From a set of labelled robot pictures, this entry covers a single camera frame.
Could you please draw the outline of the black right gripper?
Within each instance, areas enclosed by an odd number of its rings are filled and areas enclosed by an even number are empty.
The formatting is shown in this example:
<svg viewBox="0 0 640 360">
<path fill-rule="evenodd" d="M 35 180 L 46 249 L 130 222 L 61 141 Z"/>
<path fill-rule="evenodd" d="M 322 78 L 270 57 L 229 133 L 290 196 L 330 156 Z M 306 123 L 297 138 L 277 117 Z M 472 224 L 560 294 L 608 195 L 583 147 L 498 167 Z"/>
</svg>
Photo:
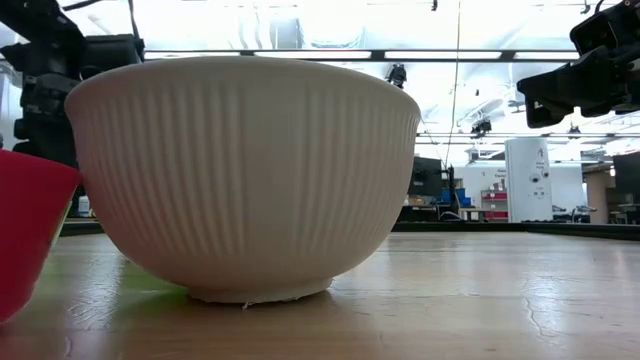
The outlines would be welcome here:
<svg viewBox="0 0 640 360">
<path fill-rule="evenodd" d="M 529 128 L 556 125 L 582 107 L 584 117 L 640 111 L 640 42 L 610 50 L 605 46 L 556 70 L 524 78 L 517 90 L 525 96 Z"/>
</svg>

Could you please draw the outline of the white ribbed bowl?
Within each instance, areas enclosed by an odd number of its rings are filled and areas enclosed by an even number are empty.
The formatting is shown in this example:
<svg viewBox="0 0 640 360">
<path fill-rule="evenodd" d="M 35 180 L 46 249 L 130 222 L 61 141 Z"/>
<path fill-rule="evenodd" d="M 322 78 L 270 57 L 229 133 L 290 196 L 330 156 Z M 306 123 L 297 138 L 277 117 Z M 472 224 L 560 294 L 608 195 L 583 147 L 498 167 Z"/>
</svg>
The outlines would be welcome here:
<svg viewBox="0 0 640 360">
<path fill-rule="evenodd" d="M 269 57 L 154 60 L 68 95 L 83 185 L 131 262 L 216 303 L 327 289 L 389 235 L 418 104 L 376 77 Z"/>
</svg>

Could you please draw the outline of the red plastic bowl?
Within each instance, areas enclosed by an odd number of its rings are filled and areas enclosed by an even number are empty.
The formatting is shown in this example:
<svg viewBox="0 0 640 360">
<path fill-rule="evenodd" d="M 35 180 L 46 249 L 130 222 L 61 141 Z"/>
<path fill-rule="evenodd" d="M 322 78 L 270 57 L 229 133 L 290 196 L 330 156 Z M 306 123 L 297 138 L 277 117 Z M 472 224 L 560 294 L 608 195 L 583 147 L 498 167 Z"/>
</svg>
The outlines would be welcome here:
<svg viewBox="0 0 640 360">
<path fill-rule="evenodd" d="M 72 167 L 0 150 L 0 324 L 29 302 L 80 183 Z"/>
</svg>

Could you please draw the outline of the red shelf bins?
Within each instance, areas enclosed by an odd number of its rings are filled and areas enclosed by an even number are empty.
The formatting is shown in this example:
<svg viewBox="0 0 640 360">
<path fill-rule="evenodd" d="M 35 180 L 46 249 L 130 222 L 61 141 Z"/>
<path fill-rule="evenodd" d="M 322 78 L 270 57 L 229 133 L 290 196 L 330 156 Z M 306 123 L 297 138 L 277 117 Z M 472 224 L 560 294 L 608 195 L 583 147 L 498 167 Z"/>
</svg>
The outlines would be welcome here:
<svg viewBox="0 0 640 360">
<path fill-rule="evenodd" d="M 508 221 L 508 201 L 506 191 L 483 190 L 481 192 L 481 207 L 484 210 L 484 219 L 486 221 Z"/>
</svg>

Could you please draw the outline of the white round pillar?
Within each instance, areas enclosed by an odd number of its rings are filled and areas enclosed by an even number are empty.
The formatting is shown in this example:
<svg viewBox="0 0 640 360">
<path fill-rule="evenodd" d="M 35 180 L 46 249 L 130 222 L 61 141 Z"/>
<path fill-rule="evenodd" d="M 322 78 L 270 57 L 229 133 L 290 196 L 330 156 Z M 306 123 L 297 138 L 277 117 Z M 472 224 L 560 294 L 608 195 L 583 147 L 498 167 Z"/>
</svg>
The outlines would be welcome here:
<svg viewBox="0 0 640 360">
<path fill-rule="evenodd" d="M 516 138 L 505 142 L 510 223 L 553 219 L 547 140 Z"/>
</svg>

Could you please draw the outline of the large dark screen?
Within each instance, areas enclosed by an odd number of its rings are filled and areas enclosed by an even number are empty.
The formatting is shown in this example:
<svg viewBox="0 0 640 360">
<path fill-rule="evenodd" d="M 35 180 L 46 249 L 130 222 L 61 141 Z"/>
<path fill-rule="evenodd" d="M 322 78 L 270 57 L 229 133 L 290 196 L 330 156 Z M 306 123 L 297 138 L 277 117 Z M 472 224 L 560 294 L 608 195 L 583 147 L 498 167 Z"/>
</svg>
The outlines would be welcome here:
<svg viewBox="0 0 640 360">
<path fill-rule="evenodd" d="M 640 204 L 640 151 L 614 156 L 613 166 L 616 192 Z"/>
</svg>

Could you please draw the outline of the blue storage bins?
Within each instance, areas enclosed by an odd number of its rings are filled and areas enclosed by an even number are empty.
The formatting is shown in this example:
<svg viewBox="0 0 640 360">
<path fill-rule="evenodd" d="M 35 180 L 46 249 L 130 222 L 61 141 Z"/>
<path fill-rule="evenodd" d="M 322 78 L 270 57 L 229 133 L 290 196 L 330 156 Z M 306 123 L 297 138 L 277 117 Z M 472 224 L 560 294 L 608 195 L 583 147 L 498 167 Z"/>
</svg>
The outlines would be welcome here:
<svg viewBox="0 0 640 360">
<path fill-rule="evenodd" d="M 460 207 L 472 206 L 472 199 L 466 196 L 465 188 L 456 188 L 454 196 L 451 195 L 449 189 L 443 188 L 438 203 L 441 205 L 450 205 L 452 202 L 455 202 Z"/>
</svg>

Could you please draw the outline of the black monitor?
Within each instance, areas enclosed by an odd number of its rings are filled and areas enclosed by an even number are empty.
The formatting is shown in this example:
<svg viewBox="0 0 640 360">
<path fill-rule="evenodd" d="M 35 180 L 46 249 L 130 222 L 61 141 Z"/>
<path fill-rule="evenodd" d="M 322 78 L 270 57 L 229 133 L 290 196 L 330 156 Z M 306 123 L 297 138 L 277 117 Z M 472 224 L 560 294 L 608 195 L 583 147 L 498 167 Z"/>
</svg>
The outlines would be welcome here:
<svg viewBox="0 0 640 360">
<path fill-rule="evenodd" d="M 442 191 L 442 164 L 439 159 L 415 157 L 408 189 L 410 196 L 437 197 Z"/>
</svg>

